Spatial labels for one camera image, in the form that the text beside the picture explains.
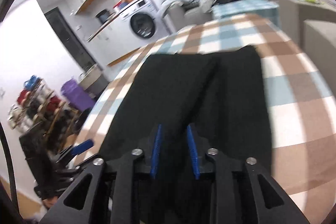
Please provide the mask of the person's left hand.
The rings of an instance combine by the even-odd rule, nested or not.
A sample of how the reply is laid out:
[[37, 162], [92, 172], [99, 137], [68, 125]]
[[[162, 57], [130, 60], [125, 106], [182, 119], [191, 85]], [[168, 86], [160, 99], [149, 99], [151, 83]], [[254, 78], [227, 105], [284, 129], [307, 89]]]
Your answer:
[[55, 203], [57, 203], [58, 201], [58, 197], [57, 196], [54, 196], [54, 197], [51, 197], [51, 198], [47, 198], [45, 200], [42, 201], [44, 207], [49, 210], [51, 207], [54, 206]]

